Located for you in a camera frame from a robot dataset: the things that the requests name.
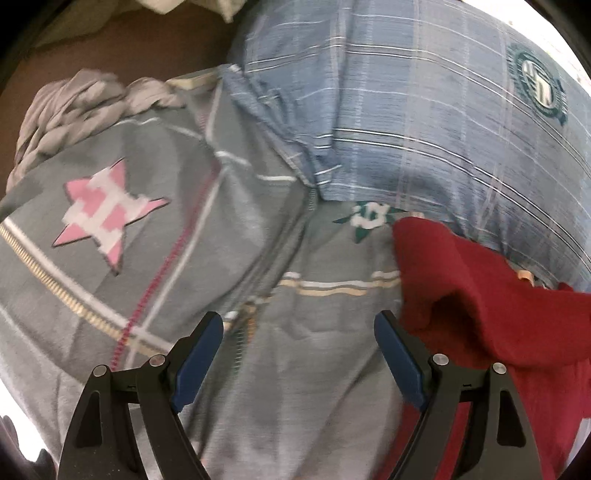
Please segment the red small t-shirt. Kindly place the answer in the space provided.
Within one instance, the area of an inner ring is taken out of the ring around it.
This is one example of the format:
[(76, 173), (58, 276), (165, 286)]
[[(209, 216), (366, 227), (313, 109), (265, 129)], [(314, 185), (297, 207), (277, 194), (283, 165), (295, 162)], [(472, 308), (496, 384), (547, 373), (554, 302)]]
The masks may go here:
[[(590, 417), (590, 297), (567, 284), (534, 285), (498, 253), (446, 226), (408, 217), (393, 227), (402, 280), (401, 327), (458, 366), (507, 367), (541, 460), (540, 479), (586, 479), (590, 448), (575, 440)], [(416, 414), (380, 471), (394, 465)]]

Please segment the blue plaid pillow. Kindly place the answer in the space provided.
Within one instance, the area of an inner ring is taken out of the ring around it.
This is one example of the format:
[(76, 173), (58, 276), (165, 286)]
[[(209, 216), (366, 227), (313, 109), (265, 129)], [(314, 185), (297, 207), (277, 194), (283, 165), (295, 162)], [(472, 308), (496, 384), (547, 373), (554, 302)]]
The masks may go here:
[(590, 97), (461, 1), (259, 1), (222, 69), (332, 201), (416, 211), (590, 288)]

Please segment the light grey crumpled garment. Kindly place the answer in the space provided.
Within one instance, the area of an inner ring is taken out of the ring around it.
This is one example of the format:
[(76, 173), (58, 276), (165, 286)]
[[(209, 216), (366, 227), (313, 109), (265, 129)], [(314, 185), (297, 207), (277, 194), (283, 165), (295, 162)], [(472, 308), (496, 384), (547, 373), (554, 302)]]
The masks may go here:
[(82, 69), (69, 79), (51, 82), (37, 92), (26, 111), (6, 189), (63, 149), (122, 119), (152, 108), (184, 105), (171, 86), (153, 78), (125, 86), (112, 73)]

